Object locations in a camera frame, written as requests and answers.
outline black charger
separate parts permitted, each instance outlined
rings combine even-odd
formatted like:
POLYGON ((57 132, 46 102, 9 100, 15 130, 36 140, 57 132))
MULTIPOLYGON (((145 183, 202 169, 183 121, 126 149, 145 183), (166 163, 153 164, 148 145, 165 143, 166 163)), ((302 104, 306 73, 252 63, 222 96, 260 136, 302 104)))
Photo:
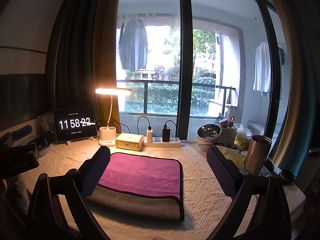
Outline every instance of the black charger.
POLYGON ((162 130, 162 141, 163 142, 170 142, 170 128, 167 128, 165 124, 162 130))

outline brown curtain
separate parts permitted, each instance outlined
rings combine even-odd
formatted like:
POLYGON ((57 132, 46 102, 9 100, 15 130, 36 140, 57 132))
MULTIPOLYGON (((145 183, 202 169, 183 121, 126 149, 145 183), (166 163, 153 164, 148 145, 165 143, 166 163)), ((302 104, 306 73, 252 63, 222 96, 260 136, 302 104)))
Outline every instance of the brown curtain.
POLYGON ((299 39, 297 37, 297 28, 294 24, 292 15, 285 0, 272 0, 279 15, 284 31, 285 42, 288 48, 290 60, 290 93, 288 102, 288 113, 285 120, 283 133, 279 145, 273 156, 272 161, 281 166, 290 149, 292 138, 294 136, 298 123, 302 95, 302 59, 299 39))
MULTIPOLYGON (((116 24, 119 0, 99 0, 92 43, 92 66, 96 88, 116 88, 116 24)), ((96 95, 101 120, 108 121, 110 95, 96 95)), ((120 122, 117 96, 113 96, 111 118, 120 122)))

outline stainless steel tumbler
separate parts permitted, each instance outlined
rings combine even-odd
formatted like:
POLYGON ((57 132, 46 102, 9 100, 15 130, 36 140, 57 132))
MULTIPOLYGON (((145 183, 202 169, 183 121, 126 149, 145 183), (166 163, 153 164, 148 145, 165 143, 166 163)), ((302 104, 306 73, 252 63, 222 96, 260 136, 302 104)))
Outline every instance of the stainless steel tumbler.
POLYGON ((252 175, 259 175, 263 163, 268 156, 272 140, 263 135, 251 137, 244 168, 252 175))

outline white pen holder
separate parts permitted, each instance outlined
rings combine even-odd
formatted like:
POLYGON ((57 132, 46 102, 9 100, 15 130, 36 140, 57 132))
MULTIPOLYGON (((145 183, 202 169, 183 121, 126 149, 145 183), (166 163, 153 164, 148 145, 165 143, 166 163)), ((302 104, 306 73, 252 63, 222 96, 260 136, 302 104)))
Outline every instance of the white pen holder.
POLYGON ((116 145, 116 128, 113 126, 100 127, 99 145, 115 146, 116 145))

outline clothesline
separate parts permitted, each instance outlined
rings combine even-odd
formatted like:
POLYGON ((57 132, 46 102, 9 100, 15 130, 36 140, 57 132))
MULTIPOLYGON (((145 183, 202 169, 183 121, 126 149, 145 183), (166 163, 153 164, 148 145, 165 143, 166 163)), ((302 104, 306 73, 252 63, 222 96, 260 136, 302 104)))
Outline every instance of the clothesline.
POLYGON ((251 33, 251 34, 253 34, 253 35, 255 35, 255 36, 258 36, 258 37, 260 37, 260 38, 262 38, 262 39, 264 39, 264 40, 268 40, 267 38, 264 38, 264 37, 261 37, 261 36, 259 36, 259 35, 257 35, 257 34, 254 34, 254 33, 252 33, 252 32, 249 32, 249 31, 246 31, 246 30, 244 30, 245 32, 248 32, 248 33, 251 33))

